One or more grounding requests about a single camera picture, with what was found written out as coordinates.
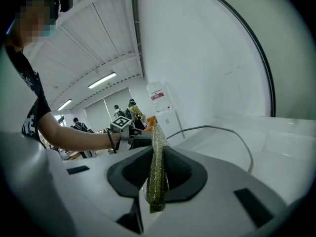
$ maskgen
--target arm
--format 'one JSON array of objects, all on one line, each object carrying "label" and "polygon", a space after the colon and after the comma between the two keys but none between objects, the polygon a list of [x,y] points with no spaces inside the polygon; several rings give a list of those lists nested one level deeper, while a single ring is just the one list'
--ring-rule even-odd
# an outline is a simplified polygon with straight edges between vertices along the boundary
[{"label": "arm", "polygon": [[[94,151],[112,147],[107,134],[81,132],[60,126],[52,112],[48,112],[40,118],[38,129],[50,144],[69,151]],[[112,139],[115,144],[119,141],[120,134],[113,134]]]},{"label": "arm", "polygon": [[135,105],[135,106],[133,106],[133,111],[134,111],[134,114],[136,115],[136,116],[142,116],[143,114],[142,114],[142,112],[139,110],[139,108]]}]

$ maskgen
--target black bracelet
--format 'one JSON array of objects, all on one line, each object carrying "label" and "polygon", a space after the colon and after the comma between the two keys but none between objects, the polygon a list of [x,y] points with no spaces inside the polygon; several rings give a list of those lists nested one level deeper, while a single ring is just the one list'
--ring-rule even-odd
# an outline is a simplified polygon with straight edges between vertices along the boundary
[{"label": "black bracelet", "polygon": [[114,143],[113,143],[113,140],[112,140],[112,137],[110,136],[110,129],[108,129],[107,128],[107,133],[108,133],[108,137],[109,137],[109,139],[110,139],[110,142],[111,142],[111,146],[112,146],[112,148],[113,148],[113,152],[114,152],[114,154],[116,154],[117,153],[117,151],[116,151],[116,149],[115,149],[115,145],[114,145]]}]

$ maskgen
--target red sign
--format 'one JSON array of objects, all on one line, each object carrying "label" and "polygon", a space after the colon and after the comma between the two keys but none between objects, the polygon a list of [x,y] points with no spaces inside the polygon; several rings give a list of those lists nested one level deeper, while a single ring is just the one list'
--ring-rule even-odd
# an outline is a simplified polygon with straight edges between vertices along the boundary
[{"label": "red sign", "polygon": [[161,92],[161,93],[159,93],[159,94],[157,94],[155,96],[152,96],[152,100],[155,100],[155,99],[163,97],[163,96],[164,96],[164,94]]}]

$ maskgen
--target ceiling light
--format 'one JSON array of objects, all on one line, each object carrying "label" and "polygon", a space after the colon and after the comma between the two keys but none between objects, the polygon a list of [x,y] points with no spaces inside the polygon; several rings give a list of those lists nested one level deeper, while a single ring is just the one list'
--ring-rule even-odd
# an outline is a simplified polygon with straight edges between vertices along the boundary
[{"label": "ceiling light", "polygon": [[107,75],[107,76],[101,78],[100,80],[97,80],[97,81],[94,82],[93,84],[89,85],[88,88],[89,88],[89,89],[92,89],[92,88],[94,88],[95,86],[99,85],[100,83],[103,83],[104,81],[106,81],[106,80],[108,80],[108,79],[110,79],[110,78],[112,78],[112,77],[115,77],[116,75],[117,75],[117,74],[116,74],[115,72],[113,72],[113,73],[111,73],[111,74],[109,74],[109,75]]},{"label": "ceiling light", "polygon": [[68,105],[72,100],[69,99],[66,103],[64,103],[61,107],[58,108],[58,111],[60,111],[61,109],[63,109],[66,105]]}]

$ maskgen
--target green sparkly cloth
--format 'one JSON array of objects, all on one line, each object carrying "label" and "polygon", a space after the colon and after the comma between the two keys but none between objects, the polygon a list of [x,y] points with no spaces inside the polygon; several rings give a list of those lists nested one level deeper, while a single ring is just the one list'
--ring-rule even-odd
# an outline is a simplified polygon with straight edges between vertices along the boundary
[{"label": "green sparkly cloth", "polygon": [[164,147],[170,146],[170,144],[157,123],[154,123],[152,130],[152,144],[153,160],[147,180],[147,201],[150,213],[163,210],[164,194],[169,190],[168,178],[164,169]]}]

